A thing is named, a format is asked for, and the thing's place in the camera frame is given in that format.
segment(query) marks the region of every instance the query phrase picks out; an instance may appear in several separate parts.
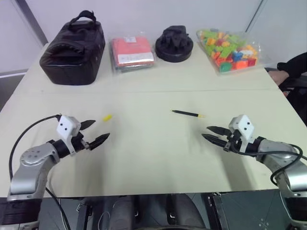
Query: black pen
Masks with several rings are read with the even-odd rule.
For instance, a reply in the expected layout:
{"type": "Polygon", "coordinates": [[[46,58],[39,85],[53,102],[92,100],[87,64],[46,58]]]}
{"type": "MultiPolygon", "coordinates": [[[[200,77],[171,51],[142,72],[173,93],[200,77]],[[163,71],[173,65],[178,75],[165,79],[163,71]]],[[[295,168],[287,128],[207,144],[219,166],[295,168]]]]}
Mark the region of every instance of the black pen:
{"type": "Polygon", "coordinates": [[[183,114],[183,115],[195,116],[195,117],[201,117],[201,118],[205,117],[204,115],[201,115],[201,114],[194,114],[194,113],[184,112],[184,111],[180,111],[180,110],[172,110],[172,112],[174,112],[176,114],[183,114]]]}

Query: person's hand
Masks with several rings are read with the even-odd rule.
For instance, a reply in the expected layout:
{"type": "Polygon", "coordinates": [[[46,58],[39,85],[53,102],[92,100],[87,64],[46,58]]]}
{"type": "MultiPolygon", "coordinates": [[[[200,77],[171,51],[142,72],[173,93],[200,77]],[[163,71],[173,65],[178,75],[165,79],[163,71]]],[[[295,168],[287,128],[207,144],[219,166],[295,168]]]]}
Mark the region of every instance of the person's hand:
{"type": "Polygon", "coordinates": [[[284,80],[289,77],[289,74],[283,70],[269,71],[269,75],[277,85],[280,85],[281,83],[283,83],[284,80]]]}

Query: black cable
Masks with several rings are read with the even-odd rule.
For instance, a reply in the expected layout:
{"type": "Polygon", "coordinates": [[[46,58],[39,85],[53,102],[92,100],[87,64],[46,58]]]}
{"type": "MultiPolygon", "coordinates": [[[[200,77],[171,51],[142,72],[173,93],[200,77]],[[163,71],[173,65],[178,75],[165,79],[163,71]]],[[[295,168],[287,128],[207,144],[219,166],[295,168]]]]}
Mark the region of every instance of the black cable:
{"type": "MultiPolygon", "coordinates": [[[[11,150],[11,154],[10,154],[10,158],[9,158],[9,174],[10,174],[10,180],[12,180],[13,178],[13,169],[12,169],[12,161],[13,161],[13,155],[14,155],[14,152],[15,152],[15,149],[19,143],[19,141],[23,138],[23,136],[26,134],[27,131],[29,131],[33,126],[37,125],[38,123],[41,123],[43,121],[46,121],[46,120],[49,120],[49,119],[52,119],[52,118],[56,118],[57,120],[59,120],[61,115],[53,115],[53,116],[49,116],[49,117],[45,117],[39,121],[36,121],[35,123],[31,124],[28,128],[26,128],[24,130],[24,132],[22,132],[22,134],[17,138],[12,150],[11,150]]],[[[47,193],[53,198],[53,200],[56,202],[57,206],[59,207],[62,215],[63,215],[63,219],[65,221],[65,224],[66,224],[66,228],[67,230],[71,230],[71,227],[69,225],[69,222],[68,222],[68,219],[67,219],[67,216],[65,214],[65,211],[63,210],[62,206],[59,204],[58,200],[57,200],[57,197],[48,189],[46,188],[46,191],[47,193]]]]}
{"type": "Polygon", "coordinates": [[[274,177],[279,174],[280,172],[286,170],[287,168],[289,168],[291,165],[295,164],[296,162],[298,162],[301,158],[303,158],[304,160],[307,161],[307,157],[303,156],[303,151],[300,147],[296,146],[296,145],[292,145],[291,146],[295,147],[296,149],[298,149],[299,154],[295,153],[295,152],[288,152],[288,151],[269,151],[269,152],[255,152],[255,153],[246,153],[246,152],[240,152],[239,150],[236,149],[235,147],[235,143],[231,142],[231,150],[235,153],[238,153],[240,155],[244,155],[244,156],[259,156],[259,155],[271,155],[271,154],[288,154],[288,155],[295,155],[297,156],[294,161],[290,162],[289,164],[287,164],[286,166],[276,170],[275,172],[272,173],[270,180],[271,182],[277,186],[277,183],[274,181],[274,177]]]}

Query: table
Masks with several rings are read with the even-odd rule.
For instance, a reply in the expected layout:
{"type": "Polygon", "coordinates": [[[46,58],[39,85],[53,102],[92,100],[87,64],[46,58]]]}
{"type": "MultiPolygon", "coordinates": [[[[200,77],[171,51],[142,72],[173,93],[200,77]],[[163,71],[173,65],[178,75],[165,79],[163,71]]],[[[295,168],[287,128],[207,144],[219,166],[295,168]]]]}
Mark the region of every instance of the table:
{"type": "MultiPolygon", "coordinates": [[[[108,57],[106,52],[102,63],[106,70],[99,70],[94,84],[82,87],[54,85],[37,62],[34,63],[0,112],[3,152],[0,196],[6,196],[9,189],[8,157],[19,134],[36,120],[57,113],[72,115],[79,121],[96,119],[97,122],[83,132],[86,141],[106,132],[111,135],[94,151],[84,150],[74,157],[68,156],[53,168],[48,187],[56,196],[274,188],[270,182],[271,172],[264,165],[251,157],[224,152],[206,141],[201,133],[210,133],[207,126],[227,127],[232,117],[247,114],[255,126],[255,137],[293,143],[306,152],[304,123],[264,70],[217,77],[200,51],[195,46],[191,59],[202,59],[204,66],[190,63],[189,76],[186,75],[188,70],[179,71],[179,80],[175,81],[175,75],[169,76],[165,85],[161,85],[161,76],[165,73],[162,70],[171,73],[181,68],[179,63],[174,68],[171,63],[160,60],[161,67],[113,76],[104,64],[108,57]],[[158,73],[159,68],[162,72],[156,80],[149,73],[158,73]],[[152,86],[146,80],[137,81],[141,76],[148,77],[152,86]],[[134,82],[125,88],[124,82],[129,82],[129,78],[134,82]],[[250,84],[249,78],[252,82],[258,78],[258,84],[250,84]],[[206,117],[174,114],[172,109],[206,117]],[[103,122],[102,117],[107,114],[112,114],[113,118],[103,122]]],[[[182,65],[189,68],[186,62],[182,65]]],[[[48,121],[25,135],[15,152],[15,170],[24,150],[57,139],[56,125],[56,121],[48,121]]]]}

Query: wall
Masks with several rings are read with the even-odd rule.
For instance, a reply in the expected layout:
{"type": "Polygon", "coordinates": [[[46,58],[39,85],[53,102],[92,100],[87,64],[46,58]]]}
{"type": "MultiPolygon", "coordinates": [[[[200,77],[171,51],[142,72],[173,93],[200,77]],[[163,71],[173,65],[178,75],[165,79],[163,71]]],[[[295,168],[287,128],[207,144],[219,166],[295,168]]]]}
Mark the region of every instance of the wall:
{"type": "Polygon", "coordinates": [[[251,31],[272,67],[307,51],[307,0],[267,0],[251,31]]]}
{"type": "Polygon", "coordinates": [[[48,41],[82,10],[93,10],[106,36],[145,31],[156,39],[183,24],[196,39],[201,28],[244,31],[260,0],[27,0],[48,41]]]}
{"type": "Polygon", "coordinates": [[[41,49],[10,0],[0,0],[0,73],[27,69],[41,49]]]}

